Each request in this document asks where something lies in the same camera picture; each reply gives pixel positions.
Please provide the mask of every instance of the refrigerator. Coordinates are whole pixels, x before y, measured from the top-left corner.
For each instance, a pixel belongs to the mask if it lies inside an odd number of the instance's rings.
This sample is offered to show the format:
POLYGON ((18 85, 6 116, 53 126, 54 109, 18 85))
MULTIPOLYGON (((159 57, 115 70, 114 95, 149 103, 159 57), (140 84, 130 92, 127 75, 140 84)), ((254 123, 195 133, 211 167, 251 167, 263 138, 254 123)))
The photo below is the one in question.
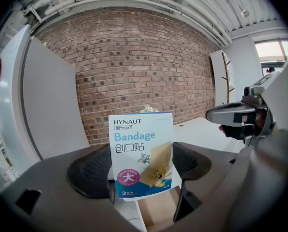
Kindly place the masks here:
POLYGON ((29 29, 22 28, 1 53, 0 136, 19 174, 43 159, 89 147, 75 68, 29 29))

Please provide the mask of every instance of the cartoon cat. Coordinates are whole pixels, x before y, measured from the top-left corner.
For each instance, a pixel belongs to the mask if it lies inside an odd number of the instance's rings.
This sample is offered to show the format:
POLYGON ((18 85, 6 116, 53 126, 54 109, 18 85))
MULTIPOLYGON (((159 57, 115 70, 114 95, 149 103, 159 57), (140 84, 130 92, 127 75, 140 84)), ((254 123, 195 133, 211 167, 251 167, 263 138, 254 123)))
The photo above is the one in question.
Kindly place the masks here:
POLYGON ((148 162, 148 164, 149 164, 149 162, 150 162, 150 155, 148 155, 148 154, 143 154, 143 152, 141 153, 142 154, 142 156, 141 156, 141 158, 137 161, 137 162, 141 162, 141 163, 146 163, 146 162, 148 162))
POLYGON ((155 179, 156 182, 154 184, 150 184, 149 186, 152 187, 164 187, 165 186, 165 182, 162 182, 166 177, 170 176, 172 173, 168 173, 166 174, 166 172, 169 170, 169 166, 167 163, 163 164, 162 168, 157 169, 154 172, 154 175, 152 176, 152 179, 155 179))

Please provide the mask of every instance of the ceiling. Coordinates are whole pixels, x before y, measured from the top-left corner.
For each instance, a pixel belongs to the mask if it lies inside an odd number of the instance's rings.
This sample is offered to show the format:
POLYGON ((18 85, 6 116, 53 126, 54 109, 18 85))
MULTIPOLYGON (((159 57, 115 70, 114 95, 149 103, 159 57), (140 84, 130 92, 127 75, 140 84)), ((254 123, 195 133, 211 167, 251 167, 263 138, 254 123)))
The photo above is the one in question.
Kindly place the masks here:
POLYGON ((31 24, 33 33, 69 15, 108 6, 165 13, 200 30, 219 46, 250 33, 286 28, 267 0, 16 0, 0 32, 0 53, 25 24, 31 24), (250 15, 242 17, 242 10, 250 15))

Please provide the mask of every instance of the flower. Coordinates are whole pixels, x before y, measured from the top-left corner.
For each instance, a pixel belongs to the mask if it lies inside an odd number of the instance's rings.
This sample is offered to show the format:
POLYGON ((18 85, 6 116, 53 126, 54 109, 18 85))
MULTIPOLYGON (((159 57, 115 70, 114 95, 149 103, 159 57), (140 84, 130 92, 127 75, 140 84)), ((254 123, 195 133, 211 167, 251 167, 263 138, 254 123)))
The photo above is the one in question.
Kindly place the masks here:
POLYGON ((159 113, 159 110, 146 104, 145 108, 143 110, 140 110, 140 113, 159 113))

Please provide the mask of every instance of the window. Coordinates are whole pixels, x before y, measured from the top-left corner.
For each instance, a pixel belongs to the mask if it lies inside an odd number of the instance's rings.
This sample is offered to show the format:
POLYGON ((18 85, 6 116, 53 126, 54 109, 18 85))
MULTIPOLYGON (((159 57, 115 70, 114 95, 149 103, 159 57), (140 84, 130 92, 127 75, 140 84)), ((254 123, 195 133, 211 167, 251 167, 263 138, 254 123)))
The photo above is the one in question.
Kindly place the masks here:
POLYGON ((262 73, 265 76, 270 67, 282 71, 284 62, 288 59, 288 40, 275 40, 256 43, 260 58, 262 73))

